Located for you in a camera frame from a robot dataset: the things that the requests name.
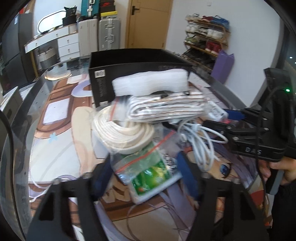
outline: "red shoe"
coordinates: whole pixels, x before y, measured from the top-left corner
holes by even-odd
[[[212,49],[211,53],[216,54],[216,55],[218,55],[219,52],[222,49],[221,48],[221,45],[220,44],[216,44],[216,43],[212,43],[212,47],[213,47],[213,49]]]
[[[213,17],[203,16],[203,18],[201,20],[210,23],[212,20],[214,20],[214,18]]]
[[[207,42],[205,46],[205,51],[211,52],[213,49],[213,46],[211,45],[211,42]]]

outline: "blue eye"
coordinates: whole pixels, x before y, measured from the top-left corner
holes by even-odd
[[[222,164],[220,166],[220,172],[224,177],[228,177],[231,171],[231,167],[228,163]]]

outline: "black cable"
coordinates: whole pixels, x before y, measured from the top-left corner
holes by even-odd
[[[266,100],[264,101],[259,117],[258,117],[258,121],[257,121],[257,127],[256,127],[256,140],[255,140],[255,162],[256,162],[256,169],[257,172],[259,174],[259,177],[261,178],[262,184],[263,184],[263,192],[264,192],[264,196],[263,196],[263,213],[265,213],[265,196],[266,196],[266,185],[265,185],[265,181],[263,179],[262,173],[259,170],[259,156],[258,156],[258,149],[259,149],[259,138],[260,138],[260,128],[261,128],[261,124],[262,124],[262,120],[263,120],[263,113],[269,103],[269,100],[274,96],[274,94],[278,91],[278,90],[283,90],[286,91],[285,88],[283,87],[275,87],[268,95],[268,97],[266,98]],[[290,102],[290,112],[294,113],[294,106],[293,106],[293,99],[291,98],[291,96],[288,94],[289,97],[289,102]]]
[[[4,113],[0,110],[0,120],[2,121],[2,123],[4,124],[6,131],[7,131],[7,135],[8,135],[8,141],[9,141],[9,148],[10,148],[10,186],[11,186],[11,195],[12,195],[12,202],[13,202],[13,207],[15,209],[15,215],[16,215],[16,219],[17,219],[17,224],[20,227],[20,231],[23,235],[23,237],[25,238],[24,232],[22,230],[21,224],[20,224],[20,219],[19,219],[19,215],[18,215],[18,211],[17,211],[17,204],[15,201],[15,192],[14,192],[14,186],[13,186],[13,161],[14,161],[14,146],[13,146],[13,134],[12,134],[12,129],[10,127],[10,123],[6,117],[6,115],[4,115]]]

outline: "human hand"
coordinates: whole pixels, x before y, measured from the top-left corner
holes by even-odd
[[[271,175],[270,168],[276,170],[285,170],[285,174],[283,180],[281,181],[281,185],[289,184],[290,182],[296,179],[295,159],[284,156],[282,160],[279,162],[267,162],[259,160],[259,170],[262,173],[265,182]]]

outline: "red zip strip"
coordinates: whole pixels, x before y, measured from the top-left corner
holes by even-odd
[[[113,120],[113,115],[114,115],[114,111],[115,111],[115,108],[116,108],[116,105],[117,105],[118,100],[119,100],[119,98],[116,97],[116,99],[115,99],[115,103],[114,103],[113,108],[112,108],[112,110],[111,110],[111,114],[110,114],[110,119],[109,119],[109,121],[112,121],[112,120]]]
[[[127,168],[128,166],[130,166],[131,164],[149,156],[156,148],[158,148],[161,144],[163,144],[165,141],[167,141],[167,139],[169,139],[173,134],[175,133],[175,131],[171,131],[169,134],[167,134],[167,136],[165,138],[163,138],[156,146],[154,146],[149,152],[147,152],[145,155],[140,156],[138,158],[136,158],[135,160],[125,164],[123,167],[119,168],[116,171],[116,174],[118,174],[119,172],[123,171],[125,168]]]

